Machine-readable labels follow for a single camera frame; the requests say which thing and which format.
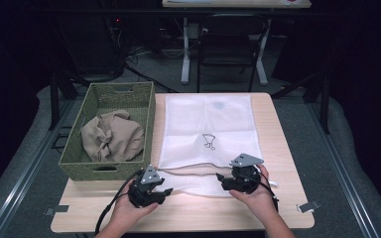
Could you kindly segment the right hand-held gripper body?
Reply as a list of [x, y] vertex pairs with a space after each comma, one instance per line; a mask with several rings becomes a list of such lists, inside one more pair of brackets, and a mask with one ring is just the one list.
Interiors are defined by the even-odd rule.
[[260, 158], [242, 153], [230, 162], [232, 178], [227, 180], [236, 181], [234, 190], [252, 193], [261, 181], [256, 165], [263, 163]]

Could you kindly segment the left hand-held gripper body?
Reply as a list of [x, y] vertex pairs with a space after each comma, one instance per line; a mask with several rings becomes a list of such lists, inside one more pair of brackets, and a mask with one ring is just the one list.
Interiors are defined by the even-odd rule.
[[154, 191], [154, 188], [161, 185], [164, 179], [159, 176], [156, 169], [149, 165], [129, 187], [128, 197], [135, 207], [145, 207], [152, 204], [152, 195], [162, 195], [161, 192]]

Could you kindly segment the white mesh laundry bag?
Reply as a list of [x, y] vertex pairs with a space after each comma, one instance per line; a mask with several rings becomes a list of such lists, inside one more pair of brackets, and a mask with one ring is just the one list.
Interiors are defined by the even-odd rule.
[[226, 197], [217, 179], [231, 175], [235, 160], [263, 156], [248, 95], [173, 95], [165, 99], [165, 128], [158, 162], [165, 179], [158, 191]]

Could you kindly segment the beige garment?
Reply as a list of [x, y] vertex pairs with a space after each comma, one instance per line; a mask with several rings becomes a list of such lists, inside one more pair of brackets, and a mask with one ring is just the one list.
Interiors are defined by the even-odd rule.
[[128, 162], [144, 149], [145, 129], [126, 110], [95, 116], [80, 130], [82, 146], [95, 163]]

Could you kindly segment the green woven basket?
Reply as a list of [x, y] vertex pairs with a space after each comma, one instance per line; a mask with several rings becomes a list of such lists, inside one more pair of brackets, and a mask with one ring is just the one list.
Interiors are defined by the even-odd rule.
[[[155, 121], [152, 82], [91, 83], [67, 138], [60, 168], [75, 181], [122, 180], [151, 164]], [[145, 132], [143, 150], [127, 162], [94, 162], [82, 146], [80, 130], [95, 116], [123, 109]]]

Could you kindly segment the person's left hand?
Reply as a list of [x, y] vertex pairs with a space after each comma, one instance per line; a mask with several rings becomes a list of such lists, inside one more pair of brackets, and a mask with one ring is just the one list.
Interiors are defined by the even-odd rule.
[[152, 213], [158, 206], [158, 203], [152, 203], [145, 207], [135, 207], [130, 202], [129, 197], [124, 195], [116, 200], [110, 222], [114, 224], [115, 228], [128, 231], [141, 218]]

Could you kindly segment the person's right hand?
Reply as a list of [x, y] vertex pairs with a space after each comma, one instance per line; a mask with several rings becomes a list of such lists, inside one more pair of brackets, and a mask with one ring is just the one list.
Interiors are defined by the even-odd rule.
[[242, 193], [237, 190], [231, 190], [229, 193], [239, 201], [243, 202], [249, 208], [251, 213], [263, 224], [263, 221], [268, 216], [278, 212], [273, 201], [272, 193], [269, 190], [268, 171], [261, 164], [258, 164], [257, 168], [261, 175], [261, 183], [258, 185], [257, 189], [250, 194]]

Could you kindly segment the grey tape strip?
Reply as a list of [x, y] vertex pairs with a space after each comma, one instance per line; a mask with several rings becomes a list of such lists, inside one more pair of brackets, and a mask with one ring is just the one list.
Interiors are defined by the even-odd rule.
[[68, 205], [56, 205], [55, 207], [49, 207], [45, 210], [44, 214], [47, 216], [54, 216], [56, 213], [67, 212]]
[[318, 208], [320, 208], [320, 204], [317, 201], [310, 201], [304, 204], [297, 205], [297, 210], [301, 213], [314, 212]]

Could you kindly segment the black metal stand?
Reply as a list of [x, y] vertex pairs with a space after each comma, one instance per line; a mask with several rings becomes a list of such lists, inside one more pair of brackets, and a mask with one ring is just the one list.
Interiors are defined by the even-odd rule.
[[76, 99], [78, 93], [73, 86], [75, 83], [79, 83], [85, 87], [90, 85], [88, 80], [68, 70], [55, 71], [51, 77], [50, 90], [52, 118], [50, 130], [55, 129], [60, 120], [59, 93], [61, 92], [68, 100]]
[[318, 97], [320, 97], [319, 108], [319, 124], [323, 131], [328, 134], [328, 104], [329, 104], [329, 87], [330, 78], [326, 71], [314, 72], [307, 77], [304, 77], [290, 85], [284, 86], [278, 92], [271, 95], [273, 99], [281, 98], [290, 92], [298, 89], [303, 85], [307, 85], [308, 88], [303, 95], [303, 100], [306, 103], [315, 103]]

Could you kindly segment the black folding chair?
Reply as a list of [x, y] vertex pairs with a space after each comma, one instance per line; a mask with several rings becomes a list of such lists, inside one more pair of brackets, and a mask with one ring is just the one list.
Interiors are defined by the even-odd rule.
[[252, 90], [262, 40], [269, 30], [268, 20], [256, 14], [212, 14], [198, 26], [197, 87], [200, 92], [201, 68], [251, 68], [248, 91]]

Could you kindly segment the black equipment cabinet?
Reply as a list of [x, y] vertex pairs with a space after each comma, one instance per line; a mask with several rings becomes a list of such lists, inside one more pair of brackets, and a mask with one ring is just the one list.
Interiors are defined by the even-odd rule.
[[103, 17], [58, 16], [63, 40], [80, 74], [108, 74], [117, 77], [124, 72], [122, 60], [112, 41]]

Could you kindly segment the white-legged desk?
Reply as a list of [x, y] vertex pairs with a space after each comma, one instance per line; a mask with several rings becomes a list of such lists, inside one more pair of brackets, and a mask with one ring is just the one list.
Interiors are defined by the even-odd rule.
[[[281, 0], [162, 0], [163, 7], [167, 8], [243, 8], [243, 9], [309, 9], [312, 7], [311, 0], [300, 0], [297, 5], [286, 6]], [[190, 82], [191, 55], [189, 38], [189, 19], [183, 19], [184, 58], [182, 68], [182, 84]], [[256, 70], [261, 85], [267, 85], [268, 79], [262, 64], [262, 55], [265, 50], [267, 38], [262, 40], [260, 55], [257, 59]]]

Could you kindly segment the aluminium floor rail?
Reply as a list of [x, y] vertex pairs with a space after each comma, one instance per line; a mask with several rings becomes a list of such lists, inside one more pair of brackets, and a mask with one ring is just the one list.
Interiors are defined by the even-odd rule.
[[338, 182], [343, 190], [344, 196], [347, 199], [349, 207], [357, 221], [357, 224], [363, 234], [364, 238], [380, 238], [379, 234], [370, 219], [370, 216], [365, 208], [364, 202], [359, 196], [357, 189], [352, 182], [352, 179], [343, 163], [343, 160], [332, 141], [329, 134], [325, 132], [319, 121], [318, 109], [313, 105], [307, 104], [308, 111], [314, 120], [314, 124], [324, 141], [327, 150], [330, 154], [330, 163], [336, 174]]
[[52, 142], [57, 138], [59, 129], [63, 126], [63, 122], [69, 115], [74, 101], [68, 100], [64, 102], [60, 108], [60, 119], [54, 126], [53, 130], [46, 132], [33, 158], [26, 163], [26, 167], [22, 170], [20, 176], [16, 179], [9, 194], [5, 197], [3, 204], [0, 206], [0, 238], [10, 224], [14, 214], [17, 212], [19, 205], [22, 203], [31, 184], [33, 183], [40, 166], [43, 163], [45, 153], [51, 147]]

